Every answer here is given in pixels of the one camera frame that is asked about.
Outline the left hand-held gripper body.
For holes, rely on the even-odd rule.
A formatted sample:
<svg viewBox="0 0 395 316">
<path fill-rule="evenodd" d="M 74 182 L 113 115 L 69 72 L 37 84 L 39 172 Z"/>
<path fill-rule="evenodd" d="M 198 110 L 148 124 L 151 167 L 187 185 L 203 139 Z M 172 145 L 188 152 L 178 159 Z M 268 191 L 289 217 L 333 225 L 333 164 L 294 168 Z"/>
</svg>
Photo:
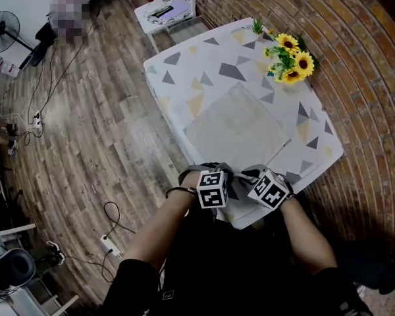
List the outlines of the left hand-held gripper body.
<svg viewBox="0 0 395 316">
<path fill-rule="evenodd" d="M 178 183 L 183 183 L 188 173 L 196 171 L 199 179 L 192 186 L 202 209 L 224 208 L 228 202 L 228 183 L 234 173 L 226 163 L 204 163 L 190 165 L 178 176 Z"/>
</svg>

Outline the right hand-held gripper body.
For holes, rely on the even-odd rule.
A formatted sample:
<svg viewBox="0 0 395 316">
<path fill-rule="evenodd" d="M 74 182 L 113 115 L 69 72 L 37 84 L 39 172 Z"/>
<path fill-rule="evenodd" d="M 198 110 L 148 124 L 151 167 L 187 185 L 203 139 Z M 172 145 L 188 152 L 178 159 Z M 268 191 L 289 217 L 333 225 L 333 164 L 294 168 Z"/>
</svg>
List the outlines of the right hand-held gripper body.
<svg viewBox="0 0 395 316">
<path fill-rule="evenodd" d="M 283 201 L 294 195 L 289 181 L 283 174 L 269 168 L 248 169 L 242 172 L 245 182 L 251 185 L 247 196 L 254 202 L 270 210 L 276 210 Z"/>
</svg>

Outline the person's left hand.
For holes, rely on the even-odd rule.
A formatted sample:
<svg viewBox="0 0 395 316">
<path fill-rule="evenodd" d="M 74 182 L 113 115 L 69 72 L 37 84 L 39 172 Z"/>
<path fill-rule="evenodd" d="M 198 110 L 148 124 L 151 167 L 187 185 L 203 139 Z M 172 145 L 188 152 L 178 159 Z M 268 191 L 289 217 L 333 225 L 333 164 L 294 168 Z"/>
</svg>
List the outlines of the person's left hand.
<svg viewBox="0 0 395 316">
<path fill-rule="evenodd" d="M 184 188 L 196 188 L 199 182 L 199 178 L 199 171 L 191 171 L 184 177 L 181 186 Z"/>
</svg>

